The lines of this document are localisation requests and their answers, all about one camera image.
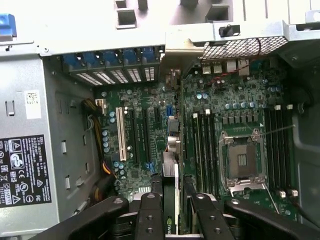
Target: red wire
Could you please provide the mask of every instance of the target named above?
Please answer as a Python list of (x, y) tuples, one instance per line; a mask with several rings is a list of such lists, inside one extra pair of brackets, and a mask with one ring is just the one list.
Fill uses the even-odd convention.
[[(257, 42), (258, 42), (258, 44), (259, 44), (259, 51), (258, 51), (258, 54), (256, 55), (256, 58), (257, 58), (257, 57), (260, 55), (260, 53), (261, 53), (261, 42), (260, 42), (260, 39), (259, 39), (259, 38), (256, 38), (256, 40), (257, 40)], [(228, 75), (231, 75), (231, 74), (234, 74), (234, 73), (236, 73), (236, 72), (239, 72), (241, 69), (244, 69), (244, 68), (248, 67), (249, 65), (250, 65), (250, 63), (247, 64), (247, 65), (245, 65), (245, 66), (243, 66), (243, 67), (241, 67), (241, 68), (238, 68), (238, 69), (236, 69), (236, 70), (233, 70), (233, 71), (230, 71), (230, 72), (226, 72), (226, 73), (222, 73), (220, 76), (215, 76), (207, 85), (213, 84), (213, 83), (215, 82), (215, 80), (219, 80), (219, 79), (221, 79), (222, 77), (226, 77), (226, 76), (228, 76)]]

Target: white pci slot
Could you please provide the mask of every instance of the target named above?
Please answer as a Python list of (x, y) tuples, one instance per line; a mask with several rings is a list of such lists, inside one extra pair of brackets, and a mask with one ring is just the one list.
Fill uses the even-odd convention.
[(122, 107), (116, 107), (115, 114), (116, 114), (117, 128), (118, 128), (120, 161), (126, 161), (127, 160), (127, 147), (126, 147), (124, 109)]

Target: barcode sticker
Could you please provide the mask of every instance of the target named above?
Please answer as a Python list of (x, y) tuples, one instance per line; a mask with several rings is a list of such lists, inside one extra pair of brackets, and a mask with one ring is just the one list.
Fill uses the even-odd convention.
[(40, 119), (41, 105), (38, 90), (24, 92), (26, 119)]

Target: blue sata port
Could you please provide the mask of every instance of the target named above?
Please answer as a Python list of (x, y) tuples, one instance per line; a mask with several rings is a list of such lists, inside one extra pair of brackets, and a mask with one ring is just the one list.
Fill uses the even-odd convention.
[(172, 105), (167, 105), (166, 106), (166, 115), (167, 116), (173, 116), (174, 115), (174, 110), (172, 108)]

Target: warning label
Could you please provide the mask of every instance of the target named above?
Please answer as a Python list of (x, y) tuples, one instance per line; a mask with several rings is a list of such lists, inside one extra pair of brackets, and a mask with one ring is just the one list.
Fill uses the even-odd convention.
[(0, 208), (51, 203), (44, 135), (0, 139)]

